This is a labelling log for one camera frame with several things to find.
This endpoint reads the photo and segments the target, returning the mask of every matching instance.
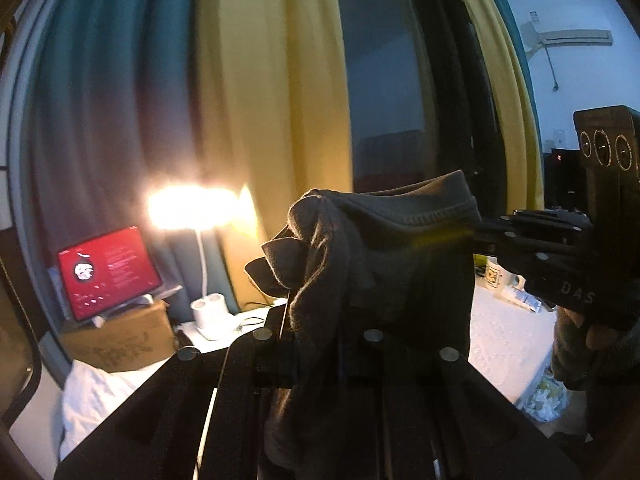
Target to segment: cardboard box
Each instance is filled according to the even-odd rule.
[[[69,357],[106,372],[137,370],[174,354],[174,331],[166,316],[166,303],[130,310],[88,327],[60,335]]]

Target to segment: red screen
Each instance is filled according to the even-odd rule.
[[[77,321],[89,319],[161,285],[137,227],[60,251],[58,263]]]

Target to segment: person's hand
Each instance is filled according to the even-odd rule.
[[[571,321],[574,322],[574,325],[580,328],[584,324],[584,316],[574,312],[572,310],[567,310],[566,308],[562,308],[562,311],[567,315]],[[587,332],[586,344],[589,350],[603,350],[613,345],[620,337],[620,332],[617,330],[613,330],[608,326],[594,324],[589,327]]]

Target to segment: camera lens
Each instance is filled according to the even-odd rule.
[[[625,136],[619,135],[616,139],[616,156],[620,168],[624,171],[631,168],[631,146],[629,146]]]
[[[609,145],[609,139],[607,139],[602,130],[596,130],[596,134],[593,136],[593,143],[596,148],[598,162],[603,166],[611,164],[611,146]]]
[[[580,148],[582,149],[582,154],[589,158],[591,156],[591,141],[589,140],[589,136],[587,132],[582,132],[580,134]]]

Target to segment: curtain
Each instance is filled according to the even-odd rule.
[[[23,126],[47,265],[61,248],[138,225],[166,276],[184,286],[168,300],[177,321],[191,319],[200,296],[196,241],[193,232],[151,228],[146,198],[200,177],[192,10],[193,0],[60,0],[40,42]],[[233,310],[215,236],[205,240],[210,290]]]
[[[540,141],[513,41],[494,0],[463,1],[478,32],[504,138],[507,212],[542,209]]]
[[[198,0],[196,34],[207,177],[244,189],[254,221],[222,235],[242,306],[260,298],[244,264],[289,206],[310,188],[351,190],[338,0]]]

